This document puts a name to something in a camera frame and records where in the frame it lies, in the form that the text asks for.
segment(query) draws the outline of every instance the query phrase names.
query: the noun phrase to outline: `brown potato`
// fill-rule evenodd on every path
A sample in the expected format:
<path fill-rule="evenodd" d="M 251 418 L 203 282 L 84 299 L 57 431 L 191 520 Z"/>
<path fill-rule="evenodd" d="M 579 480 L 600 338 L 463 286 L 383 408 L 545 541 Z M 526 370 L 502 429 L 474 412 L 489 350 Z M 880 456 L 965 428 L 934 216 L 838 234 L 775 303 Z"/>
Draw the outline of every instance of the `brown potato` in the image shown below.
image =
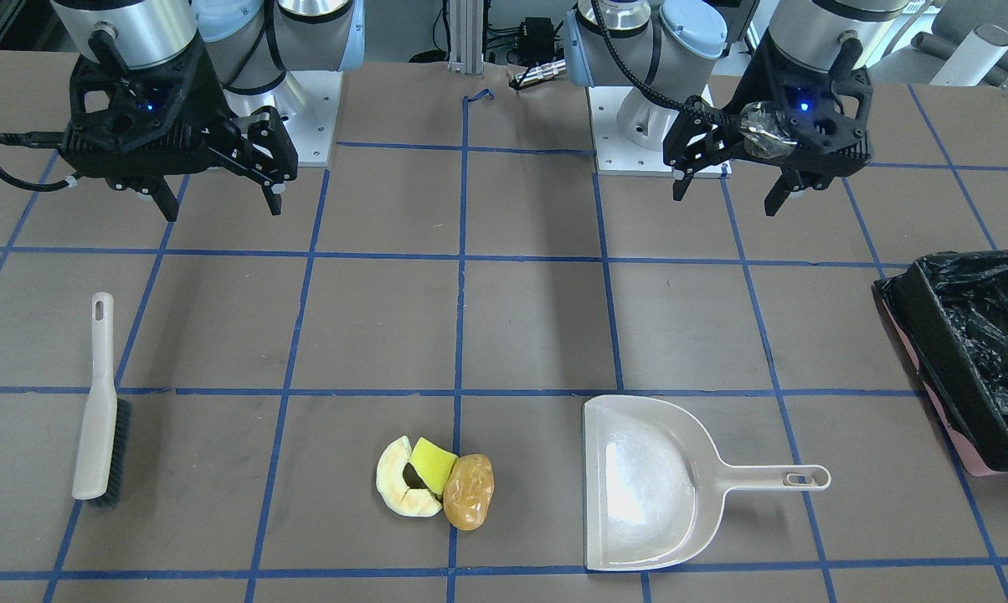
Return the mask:
<path fill-rule="evenodd" d="M 484 454 L 462 456 L 444 485 L 444 514 L 461 530 L 474 530 L 486 520 L 493 498 L 493 465 Z"/>

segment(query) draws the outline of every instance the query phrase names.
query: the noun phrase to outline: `white dustpan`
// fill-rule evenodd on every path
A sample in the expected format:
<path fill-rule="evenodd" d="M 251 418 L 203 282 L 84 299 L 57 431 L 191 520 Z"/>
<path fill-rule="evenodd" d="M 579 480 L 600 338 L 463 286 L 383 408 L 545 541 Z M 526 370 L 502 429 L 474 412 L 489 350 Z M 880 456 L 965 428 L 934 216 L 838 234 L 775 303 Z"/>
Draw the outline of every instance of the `white dustpan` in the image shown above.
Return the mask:
<path fill-rule="evenodd" d="M 731 490 L 797 492 L 831 483 L 818 465 L 729 465 L 701 420 L 655 398 L 593 398 L 584 408 L 584 434 L 592 570 L 653 570 L 702 553 Z"/>

